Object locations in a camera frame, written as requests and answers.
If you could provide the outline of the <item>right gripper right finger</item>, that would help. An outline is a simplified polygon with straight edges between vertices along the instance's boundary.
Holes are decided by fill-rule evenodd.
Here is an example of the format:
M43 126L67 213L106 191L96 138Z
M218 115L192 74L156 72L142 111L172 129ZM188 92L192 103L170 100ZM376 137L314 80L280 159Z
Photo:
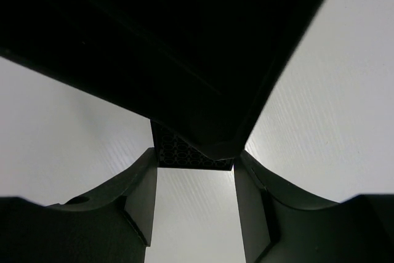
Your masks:
M336 202L263 167L248 152L235 160L235 188L248 262L340 262Z

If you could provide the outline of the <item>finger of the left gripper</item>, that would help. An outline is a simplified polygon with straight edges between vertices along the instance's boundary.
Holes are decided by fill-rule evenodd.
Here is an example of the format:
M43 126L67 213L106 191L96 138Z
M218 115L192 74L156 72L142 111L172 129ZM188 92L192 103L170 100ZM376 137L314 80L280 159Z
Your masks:
M1 56L234 158L323 1L1 0Z

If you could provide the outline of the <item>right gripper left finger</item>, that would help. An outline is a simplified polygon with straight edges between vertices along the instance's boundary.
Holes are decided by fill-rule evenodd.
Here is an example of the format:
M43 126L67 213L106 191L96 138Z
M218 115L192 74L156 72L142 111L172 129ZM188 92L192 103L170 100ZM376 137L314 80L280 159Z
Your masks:
M110 204L125 216L145 246L151 245L155 211L158 161L148 148L131 166L96 188L64 204L49 207L65 211L91 211Z

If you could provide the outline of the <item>black lego plate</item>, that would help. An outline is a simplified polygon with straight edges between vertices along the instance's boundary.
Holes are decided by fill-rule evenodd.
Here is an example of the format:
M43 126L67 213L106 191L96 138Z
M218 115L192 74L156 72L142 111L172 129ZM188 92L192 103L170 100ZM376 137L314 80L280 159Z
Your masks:
M164 126L153 121L150 123L159 167L213 171L232 170L233 159L212 160Z

